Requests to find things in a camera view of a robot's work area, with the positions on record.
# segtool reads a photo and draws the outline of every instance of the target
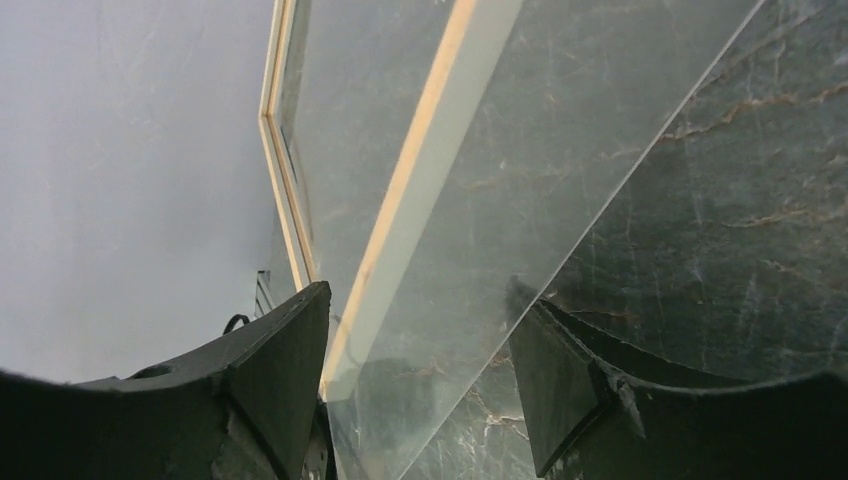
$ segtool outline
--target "glass panel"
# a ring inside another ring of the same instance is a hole
[[[403,475],[403,480],[434,478],[537,478],[508,345]]]
[[[330,403],[346,471],[406,471],[532,300],[508,309],[509,278],[545,285],[755,3],[524,2],[354,394]]]
[[[545,297],[724,377],[848,361],[844,18],[846,2],[763,4]]]
[[[452,1],[298,0],[279,117],[321,279],[341,313]]]
[[[286,250],[286,240],[283,238],[283,227],[280,216],[274,214],[274,233],[271,239],[271,268],[268,270],[269,294],[272,306],[285,302],[297,293],[292,277],[291,262]]]

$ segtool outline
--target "white wall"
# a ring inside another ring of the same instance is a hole
[[[0,368],[125,376],[253,312],[272,0],[0,0]]]

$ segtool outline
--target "dark marble surface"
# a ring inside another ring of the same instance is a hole
[[[848,359],[848,2],[766,2],[546,296],[769,379]]]
[[[530,480],[527,429],[509,347],[462,397],[404,480]]]

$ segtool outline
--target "screw hole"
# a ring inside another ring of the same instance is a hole
[[[139,378],[160,377],[171,373],[173,370],[174,369],[170,365],[153,365],[152,367],[147,367],[144,370],[139,371],[130,377],[130,379],[137,380]]]

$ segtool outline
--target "cable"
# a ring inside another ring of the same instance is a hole
[[[241,322],[245,325],[250,323],[250,319],[247,318],[247,315],[237,313],[233,315],[233,318],[231,318],[229,322],[227,322],[227,326],[224,327],[224,333],[222,333],[221,335],[223,336],[232,332],[236,328],[236,324],[239,322],[239,320],[241,320]]]

